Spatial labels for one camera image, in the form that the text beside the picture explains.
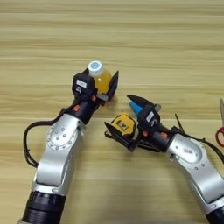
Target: white cap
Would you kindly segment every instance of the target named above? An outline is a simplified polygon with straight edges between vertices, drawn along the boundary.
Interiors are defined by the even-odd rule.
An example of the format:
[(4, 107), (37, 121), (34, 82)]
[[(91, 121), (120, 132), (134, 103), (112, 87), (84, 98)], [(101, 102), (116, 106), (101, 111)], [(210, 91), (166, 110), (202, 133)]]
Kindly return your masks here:
[(87, 68), (88, 68), (89, 73), (92, 76), (98, 76), (98, 75), (102, 74), (102, 72), (104, 70), (103, 66), (102, 66), (102, 63), (99, 60), (91, 61), (88, 64)]

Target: white label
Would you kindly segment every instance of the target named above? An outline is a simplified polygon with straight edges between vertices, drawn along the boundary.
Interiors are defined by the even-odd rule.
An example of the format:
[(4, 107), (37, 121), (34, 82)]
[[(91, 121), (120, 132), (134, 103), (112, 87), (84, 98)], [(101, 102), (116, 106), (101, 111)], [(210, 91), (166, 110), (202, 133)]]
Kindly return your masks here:
[(146, 121), (149, 123), (151, 121), (151, 118), (154, 116), (154, 113), (151, 111), (148, 116), (146, 117)]
[(81, 80), (77, 80), (76, 81), (76, 84), (83, 87), (83, 88), (86, 88), (87, 87), (87, 83), (84, 82), (84, 81), (81, 81)]

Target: blue object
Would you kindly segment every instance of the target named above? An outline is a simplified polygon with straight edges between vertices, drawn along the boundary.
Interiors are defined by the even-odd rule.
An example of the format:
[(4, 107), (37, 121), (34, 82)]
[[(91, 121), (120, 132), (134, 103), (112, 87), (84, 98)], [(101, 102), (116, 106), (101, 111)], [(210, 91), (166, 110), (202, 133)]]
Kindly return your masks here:
[(142, 107), (138, 106), (136, 103), (134, 103), (133, 101), (129, 104), (130, 107), (132, 108), (132, 110), (135, 112), (135, 114), (138, 116), (139, 112), (141, 112), (143, 110)]

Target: yellow object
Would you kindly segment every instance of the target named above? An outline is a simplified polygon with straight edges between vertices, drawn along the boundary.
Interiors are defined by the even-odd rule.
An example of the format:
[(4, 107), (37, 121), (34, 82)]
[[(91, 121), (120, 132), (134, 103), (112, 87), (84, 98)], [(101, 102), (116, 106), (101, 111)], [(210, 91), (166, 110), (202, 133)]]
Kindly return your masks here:
[(122, 112), (117, 118), (115, 118), (111, 125), (121, 131), (123, 136), (134, 134), (136, 128), (135, 121), (130, 118), (130, 115), (126, 112)]
[(98, 60), (88, 64), (89, 74), (94, 77), (95, 87), (98, 88), (98, 93), (106, 94), (109, 90), (109, 82), (112, 78), (111, 73), (104, 69), (102, 63)]

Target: wooden table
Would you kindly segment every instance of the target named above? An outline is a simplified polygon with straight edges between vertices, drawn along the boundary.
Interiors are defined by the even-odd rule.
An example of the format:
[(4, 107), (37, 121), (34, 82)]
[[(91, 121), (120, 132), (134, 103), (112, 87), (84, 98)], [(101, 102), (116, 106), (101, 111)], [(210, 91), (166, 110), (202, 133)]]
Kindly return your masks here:
[[(134, 116), (126, 94), (141, 95), (162, 104), (164, 125), (177, 125), (178, 113), (187, 133), (215, 144), (224, 97), (223, 7), (218, 0), (0, 0), (1, 223), (16, 223), (30, 193), (35, 169), (22, 152), (26, 126), (71, 103), (73, 75), (91, 60), (120, 71), (119, 102), (87, 126), (61, 223), (206, 223), (165, 155), (128, 153), (104, 137), (103, 122), (123, 110)], [(37, 128), (29, 136), (35, 158), (45, 134)]]

